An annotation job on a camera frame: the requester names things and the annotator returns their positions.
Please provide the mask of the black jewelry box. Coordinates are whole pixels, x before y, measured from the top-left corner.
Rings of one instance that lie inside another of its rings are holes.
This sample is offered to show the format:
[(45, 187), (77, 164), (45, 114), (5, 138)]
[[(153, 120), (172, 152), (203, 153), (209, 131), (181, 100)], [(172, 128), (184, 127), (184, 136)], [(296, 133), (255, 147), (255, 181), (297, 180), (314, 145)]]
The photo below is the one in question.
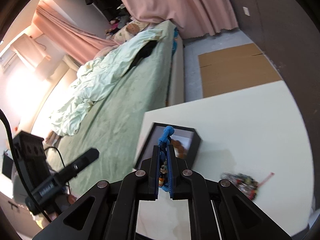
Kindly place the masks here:
[[(140, 150), (137, 151), (134, 168), (137, 170), (141, 167), (142, 161), (151, 158), (153, 146), (157, 145), (158, 139), (164, 132), (168, 124), (154, 122), (148, 133), (148, 136), (143, 141)], [(194, 128), (175, 126), (174, 133), (171, 135), (171, 144), (174, 147), (176, 157), (184, 159), (189, 168), (192, 168), (202, 139)]]

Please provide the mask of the pile of mixed jewelry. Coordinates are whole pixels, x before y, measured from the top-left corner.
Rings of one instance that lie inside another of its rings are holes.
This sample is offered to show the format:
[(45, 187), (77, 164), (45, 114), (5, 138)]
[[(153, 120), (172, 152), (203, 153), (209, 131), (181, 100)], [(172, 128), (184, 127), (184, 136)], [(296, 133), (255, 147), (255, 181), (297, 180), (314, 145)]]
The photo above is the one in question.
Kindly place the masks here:
[(271, 172), (265, 179), (258, 182), (251, 176), (238, 173), (222, 173), (220, 175), (221, 179), (229, 180), (233, 185), (235, 185), (245, 196), (247, 196), (250, 200), (255, 200), (258, 190), (272, 177), (274, 173)]

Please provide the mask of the green bed mattress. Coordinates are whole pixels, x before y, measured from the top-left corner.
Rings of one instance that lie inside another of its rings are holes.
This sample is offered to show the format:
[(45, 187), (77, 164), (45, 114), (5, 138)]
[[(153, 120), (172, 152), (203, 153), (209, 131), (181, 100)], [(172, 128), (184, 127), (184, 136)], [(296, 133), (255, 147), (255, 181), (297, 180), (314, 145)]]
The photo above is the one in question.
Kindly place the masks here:
[[(178, 30), (170, 21), (152, 29), (161, 29), (163, 37), (151, 55), (129, 68), (110, 95), (91, 107), (75, 135), (59, 135), (59, 153), (48, 152), (49, 165), (60, 170), (89, 148), (99, 151), (99, 158), (71, 180), (71, 191), (76, 196), (84, 194), (102, 179), (116, 182), (133, 170), (144, 114), (168, 103), (171, 63), (178, 50)], [(53, 132), (49, 116), (61, 102), (66, 89), (44, 104), (32, 129), (34, 135), (46, 137)]]

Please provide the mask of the light green duvet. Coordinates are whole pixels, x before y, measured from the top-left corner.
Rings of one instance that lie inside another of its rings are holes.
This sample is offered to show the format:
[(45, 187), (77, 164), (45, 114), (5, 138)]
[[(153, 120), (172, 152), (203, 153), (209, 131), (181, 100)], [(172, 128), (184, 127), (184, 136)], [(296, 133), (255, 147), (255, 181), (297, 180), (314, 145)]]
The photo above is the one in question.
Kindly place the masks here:
[(134, 38), (82, 65), (77, 78), (66, 89), (61, 102), (49, 116), (50, 127), (57, 135), (75, 135), (91, 107), (107, 98), (129, 70), (138, 53), (150, 42), (163, 37), (161, 29), (140, 32)]

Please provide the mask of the flat cardboard sheet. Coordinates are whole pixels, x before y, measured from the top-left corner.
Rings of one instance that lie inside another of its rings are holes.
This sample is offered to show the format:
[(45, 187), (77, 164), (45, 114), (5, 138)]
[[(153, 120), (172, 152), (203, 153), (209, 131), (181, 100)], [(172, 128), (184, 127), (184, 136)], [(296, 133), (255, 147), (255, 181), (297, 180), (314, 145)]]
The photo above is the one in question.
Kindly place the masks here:
[(205, 98), (281, 80), (253, 43), (199, 55)]

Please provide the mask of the pink window curtain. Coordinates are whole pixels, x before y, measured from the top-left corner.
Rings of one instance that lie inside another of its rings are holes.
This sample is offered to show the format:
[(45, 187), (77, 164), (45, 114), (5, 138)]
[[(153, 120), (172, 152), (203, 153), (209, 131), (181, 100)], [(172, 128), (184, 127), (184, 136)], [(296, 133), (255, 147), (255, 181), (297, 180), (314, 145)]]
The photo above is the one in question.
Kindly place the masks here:
[(121, 45), (119, 41), (102, 39), (76, 27), (43, 1), (36, 7), (33, 24), (81, 64), (94, 59), (103, 49)]

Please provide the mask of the black cloth on bed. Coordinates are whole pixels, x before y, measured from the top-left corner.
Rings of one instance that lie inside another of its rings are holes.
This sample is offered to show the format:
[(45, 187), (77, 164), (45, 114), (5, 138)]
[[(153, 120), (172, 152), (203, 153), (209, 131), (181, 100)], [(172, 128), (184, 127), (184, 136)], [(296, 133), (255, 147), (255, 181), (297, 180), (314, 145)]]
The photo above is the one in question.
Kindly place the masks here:
[(144, 45), (143, 48), (135, 55), (130, 64), (130, 69), (138, 65), (143, 59), (149, 57), (154, 48), (157, 46), (157, 43), (158, 42), (156, 40), (148, 41), (146, 45)]

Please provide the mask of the patterned pillow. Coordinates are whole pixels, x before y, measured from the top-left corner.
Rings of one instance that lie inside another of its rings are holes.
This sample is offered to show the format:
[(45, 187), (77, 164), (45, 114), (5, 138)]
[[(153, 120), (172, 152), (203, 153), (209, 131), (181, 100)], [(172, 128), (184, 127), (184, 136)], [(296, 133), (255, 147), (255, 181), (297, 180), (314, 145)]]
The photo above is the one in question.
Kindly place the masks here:
[(154, 26), (155, 24), (153, 23), (133, 20), (127, 25), (125, 25), (123, 28), (121, 28), (117, 33), (115, 33), (112, 36), (112, 39), (115, 40), (116, 42), (124, 43), (132, 39), (133, 37), (135, 37), (141, 31), (152, 29)]

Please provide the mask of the pink curtain by wall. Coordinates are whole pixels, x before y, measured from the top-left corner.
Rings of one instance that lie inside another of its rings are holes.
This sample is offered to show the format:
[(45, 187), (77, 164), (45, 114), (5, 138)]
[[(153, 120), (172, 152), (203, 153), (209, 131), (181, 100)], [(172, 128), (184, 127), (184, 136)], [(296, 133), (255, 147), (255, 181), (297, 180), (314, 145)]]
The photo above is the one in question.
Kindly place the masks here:
[(121, 0), (135, 19), (159, 23), (170, 20), (182, 38), (215, 35), (238, 27), (229, 0)]

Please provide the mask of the white wall socket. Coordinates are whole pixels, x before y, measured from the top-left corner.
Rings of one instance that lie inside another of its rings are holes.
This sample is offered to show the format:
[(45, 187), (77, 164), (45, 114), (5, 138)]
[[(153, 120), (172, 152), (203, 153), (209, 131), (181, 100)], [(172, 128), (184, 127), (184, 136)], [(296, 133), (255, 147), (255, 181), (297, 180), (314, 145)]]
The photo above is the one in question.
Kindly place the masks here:
[(250, 16), (250, 12), (249, 12), (249, 9), (247, 7), (242, 7), (243, 8), (243, 11), (244, 11), (244, 14), (246, 16)]

